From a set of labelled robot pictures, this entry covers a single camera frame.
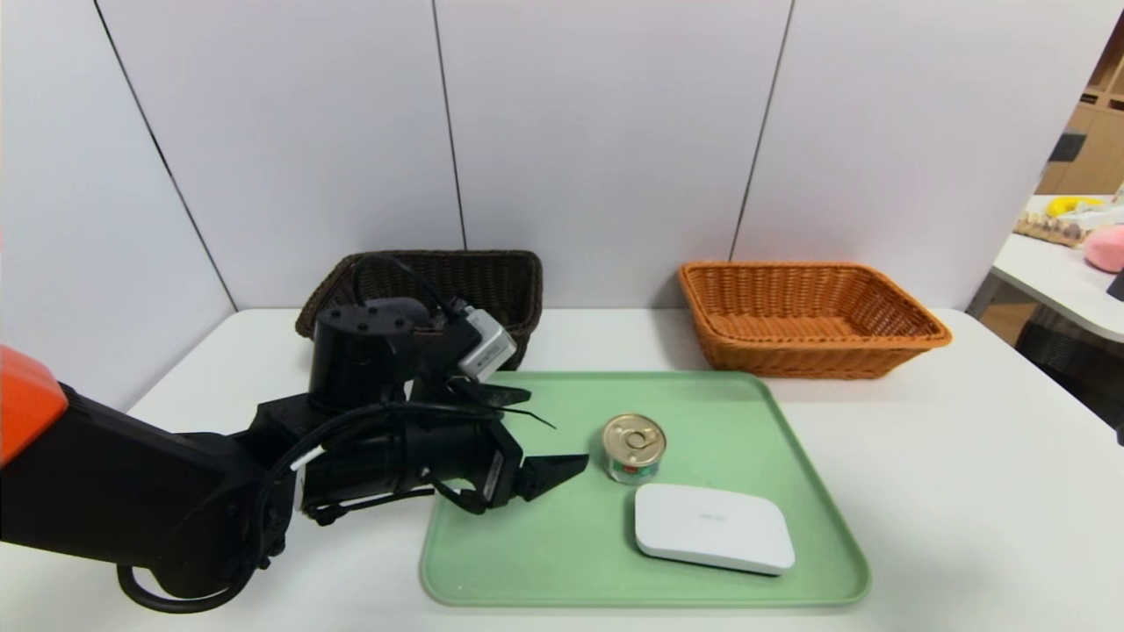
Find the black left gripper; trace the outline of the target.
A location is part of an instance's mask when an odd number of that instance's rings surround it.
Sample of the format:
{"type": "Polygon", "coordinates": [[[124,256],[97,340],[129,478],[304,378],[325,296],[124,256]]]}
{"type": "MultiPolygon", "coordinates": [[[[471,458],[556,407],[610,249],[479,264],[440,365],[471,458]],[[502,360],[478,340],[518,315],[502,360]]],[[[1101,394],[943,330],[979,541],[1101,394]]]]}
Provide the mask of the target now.
{"type": "Polygon", "coordinates": [[[589,455],[527,455],[500,419],[419,423],[404,435],[401,484],[429,485],[469,514],[532,502],[584,472],[589,455]]]}

